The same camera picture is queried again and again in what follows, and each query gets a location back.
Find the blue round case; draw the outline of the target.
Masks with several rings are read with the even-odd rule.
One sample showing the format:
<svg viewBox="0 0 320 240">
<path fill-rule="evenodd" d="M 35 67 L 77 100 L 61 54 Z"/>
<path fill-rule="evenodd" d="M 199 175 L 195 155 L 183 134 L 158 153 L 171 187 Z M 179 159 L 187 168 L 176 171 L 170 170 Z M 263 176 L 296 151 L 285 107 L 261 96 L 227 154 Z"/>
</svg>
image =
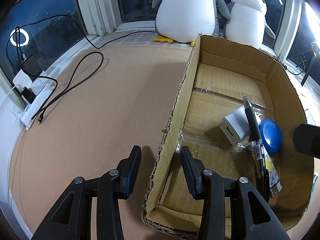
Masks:
<svg viewBox="0 0 320 240">
<path fill-rule="evenodd" d="M 259 129 L 268 154 L 278 153 L 283 145 L 283 136 L 279 126 L 271 119 L 264 119 Z"/>
</svg>

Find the patterned white lighter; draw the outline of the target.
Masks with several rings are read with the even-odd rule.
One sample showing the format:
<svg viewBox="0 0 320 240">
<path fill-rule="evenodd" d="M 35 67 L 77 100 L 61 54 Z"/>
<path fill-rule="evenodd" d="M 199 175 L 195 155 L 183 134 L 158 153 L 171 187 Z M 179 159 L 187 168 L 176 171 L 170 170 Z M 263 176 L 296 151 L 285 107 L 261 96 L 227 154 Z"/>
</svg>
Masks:
<svg viewBox="0 0 320 240">
<path fill-rule="evenodd" d="M 265 147 L 264 147 L 264 150 L 265 150 L 265 165 L 266 165 L 266 168 L 268 171 L 270 199 L 271 199 L 271 198 L 276 197 L 276 195 L 281 191 L 282 185 L 280 183 L 280 177 L 279 177 L 278 172 L 276 171 L 275 165 L 273 164 L 273 161 L 272 161 L 270 155 L 268 154 L 267 150 L 265 149 Z M 250 153 L 250 154 L 251 154 L 251 157 L 253 158 L 253 161 L 255 163 L 255 158 L 253 157 L 253 154 L 252 153 Z"/>
</svg>

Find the black gel pen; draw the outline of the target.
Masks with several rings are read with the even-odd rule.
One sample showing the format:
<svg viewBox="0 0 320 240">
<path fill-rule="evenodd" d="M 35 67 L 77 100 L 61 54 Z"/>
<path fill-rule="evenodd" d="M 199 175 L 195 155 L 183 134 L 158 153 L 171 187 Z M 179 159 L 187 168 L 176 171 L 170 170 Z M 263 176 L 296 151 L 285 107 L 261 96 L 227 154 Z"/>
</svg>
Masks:
<svg viewBox="0 0 320 240">
<path fill-rule="evenodd" d="M 268 171 L 265 165 L 265 150 L 259 130 L 259 125 L 256 119 L 256 115 L 246 96 L 243 96 L 243 102 L 245 107 L 245 115 L 248 121 L 251 141 L 247 145 L 247 149 L 253 154 L 256 164 L 256 188 L 264 200 L 268 203 L 270 200 L 270 188 Z"/>
</svg>

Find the white USB wall charger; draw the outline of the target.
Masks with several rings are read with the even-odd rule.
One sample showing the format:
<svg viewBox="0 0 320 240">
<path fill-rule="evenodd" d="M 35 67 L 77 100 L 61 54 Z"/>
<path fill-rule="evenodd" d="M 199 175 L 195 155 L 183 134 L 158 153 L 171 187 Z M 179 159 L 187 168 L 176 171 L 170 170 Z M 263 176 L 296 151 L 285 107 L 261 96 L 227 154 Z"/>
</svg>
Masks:
<svg viewBox="0 0 320 240">
<path fill-rule="evenodd" d="M 255 115 L 258 125 L 260 125 L 261 119 L 257 114 Z M 245 107 L 241 106 L 223 117 L 219 127 L 232 146 L 237 145 L 240 141 L 249 136 L 250 129 L 245 115 Z"/>
</svg>

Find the cardboard box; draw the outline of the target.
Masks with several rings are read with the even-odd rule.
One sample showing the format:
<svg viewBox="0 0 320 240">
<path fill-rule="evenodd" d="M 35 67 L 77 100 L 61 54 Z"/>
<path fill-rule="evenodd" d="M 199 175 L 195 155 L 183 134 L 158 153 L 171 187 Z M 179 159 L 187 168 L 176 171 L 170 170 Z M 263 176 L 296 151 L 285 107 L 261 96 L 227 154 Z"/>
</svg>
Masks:
<svg viewBox="0 0 320 240">
<path fill-rule="evenodd" d="M 276 127 L 267 144 L 281 141 L 280 148 L 266 155 L 275 192 L 269 205 L 291 239 L 303 237 L 298 223 L 309 210 L 315 160 L 296 151 L 293 133 L 308 122 L 305 107 L 278 60 L 208 35 L 195 42 L 163 135 L 143 204 L 146 225 L 183 239 L 198 237 L 203 201 L 188 191 L 182 146 L 222 177 L 255 182 L 257 167 L 246 148 L 252 135 L 244 98 L 259 127 L 268 122 Z"/>
</svg>

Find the black tripod leg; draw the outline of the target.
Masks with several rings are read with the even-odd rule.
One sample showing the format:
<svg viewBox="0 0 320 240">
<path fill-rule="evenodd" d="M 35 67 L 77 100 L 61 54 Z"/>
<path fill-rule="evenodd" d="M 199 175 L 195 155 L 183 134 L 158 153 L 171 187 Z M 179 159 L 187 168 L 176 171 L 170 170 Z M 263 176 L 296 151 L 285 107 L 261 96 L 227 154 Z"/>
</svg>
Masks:
<svg viewBox="0 0 320 240">
<path fill-rule="evenodd" d="M 304 84 L 306 83 L 308 77 L 310 76 L 311 71 L 312 71 L 313 69 L 315 69 L 315 66 L 317 65 L 317 62 L 318 62 L 318 58 L 319 58 L 318 53 L 313 52 L 313 53 L 312 53 L 311 60 L 310 60 L 310 62 L 309 62 L 309 65 L 308 65 L 307 68 L 306 68 L 304 77 L 303 77 L 303 79 L 302 79 L 302 81 L 301 81 L 301 83 L 300 83 L 301 86 L 304 86 Z"/>
</svg>

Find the beige carpet mat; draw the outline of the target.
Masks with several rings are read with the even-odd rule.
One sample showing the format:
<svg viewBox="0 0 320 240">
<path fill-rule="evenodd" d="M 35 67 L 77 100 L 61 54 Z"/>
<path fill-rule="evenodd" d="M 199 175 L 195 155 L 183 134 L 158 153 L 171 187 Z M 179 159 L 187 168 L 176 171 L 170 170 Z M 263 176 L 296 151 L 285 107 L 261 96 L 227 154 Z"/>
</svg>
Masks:
<svg viewBox="0 0 320 240">
<path fill-rule="evenodd" d="M 133 146 L 142 148 L 134 192 L 119 203 L 126 239 L 168 239 L 146 226 L 142 205 L 191 47 L 154 43 L 81 52 L 59 75 L 78 86 L 23 132 L 14 149 L 9 187 L 13 205 L 34 232 L 77 176 L 115 168 Z"/>
</svg>

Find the white power strip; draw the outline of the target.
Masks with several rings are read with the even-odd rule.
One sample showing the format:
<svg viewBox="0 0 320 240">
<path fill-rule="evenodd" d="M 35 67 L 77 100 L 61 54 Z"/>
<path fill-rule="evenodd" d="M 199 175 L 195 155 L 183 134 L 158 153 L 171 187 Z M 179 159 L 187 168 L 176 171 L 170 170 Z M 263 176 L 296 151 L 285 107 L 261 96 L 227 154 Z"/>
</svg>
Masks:
<svg viewBox="0 0 320 240">
<path fill-rule="evenodd" d="M 32 117 L 40 110 L 44 101 L 49 98 L 53 88 L 52 80 L 39 77 L 28 86 L 28 89 L 34 93 L 35 99 L 32 103 L 27 104 L 20 117 L 20 121 L 26 130 L 32 126 L 35 120 Z"/>
</svg>

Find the small plush penguin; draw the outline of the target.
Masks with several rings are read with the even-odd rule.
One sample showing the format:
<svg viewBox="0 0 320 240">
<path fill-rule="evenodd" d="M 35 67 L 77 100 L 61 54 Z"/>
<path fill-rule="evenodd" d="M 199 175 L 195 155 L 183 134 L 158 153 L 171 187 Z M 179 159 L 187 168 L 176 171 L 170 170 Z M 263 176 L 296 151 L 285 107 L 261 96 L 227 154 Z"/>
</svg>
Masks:
<svg viewBox="0 0 320 240">
<path fill-rule="evenodd" d="M 266 22 L 267 6 L 264 0 L 231 0 L 227 7 L 230 19 L 225 25 L 225 37 L 228 40 L 259 49 L 265 34 L 276 38 Z"/>
</svg>

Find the white charger brick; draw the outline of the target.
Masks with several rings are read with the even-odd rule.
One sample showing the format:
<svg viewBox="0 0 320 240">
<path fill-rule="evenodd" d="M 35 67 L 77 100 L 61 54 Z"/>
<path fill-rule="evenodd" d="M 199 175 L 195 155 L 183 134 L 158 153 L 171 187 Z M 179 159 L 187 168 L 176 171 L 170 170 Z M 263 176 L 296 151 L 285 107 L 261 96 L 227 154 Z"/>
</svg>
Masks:
<svg viewBox="0 0 320 240">
<path fill-rule="evenodd" d="M 29 88 L 32 83 L 32 79 L 27 74 L 25 74 L 23 70 L 20 70 L 13 78 L 13 84 L 21 91 L 25 87 Z"/>
</svg>

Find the black charger brick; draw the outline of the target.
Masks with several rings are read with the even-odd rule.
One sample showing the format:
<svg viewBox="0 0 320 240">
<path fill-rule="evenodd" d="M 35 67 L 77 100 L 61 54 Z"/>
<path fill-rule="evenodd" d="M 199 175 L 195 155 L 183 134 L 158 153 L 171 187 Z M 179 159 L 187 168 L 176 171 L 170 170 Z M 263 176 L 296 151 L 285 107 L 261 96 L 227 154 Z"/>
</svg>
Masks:
<svg viewBox="0 0 320 240">
<path fill-rule="evenodd" d="M 22 66 L 24 67 L 25 71 L 28 73 L 28 76 L 32 80 L 35 80 L 42 73 L 42 69 L 36 61 L 35 56 L 33 54 L 28 56 L 22 62 Z"/>
</svg>

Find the large plush penguin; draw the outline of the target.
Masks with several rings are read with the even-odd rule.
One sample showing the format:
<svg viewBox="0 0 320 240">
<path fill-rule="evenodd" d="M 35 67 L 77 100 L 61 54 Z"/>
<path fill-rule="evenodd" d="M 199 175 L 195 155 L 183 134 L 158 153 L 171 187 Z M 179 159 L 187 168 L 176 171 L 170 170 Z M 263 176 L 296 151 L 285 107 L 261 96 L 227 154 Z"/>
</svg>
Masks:
<svg viewBox="0 0 320 240">
<path fill-rule="evenodd" d="M 157 8 L 155 42 L 194 45 L 199 34 L 219 36 L 219 16 L 230 19 L 224 0 L 152 0 Z"/>
</svg>

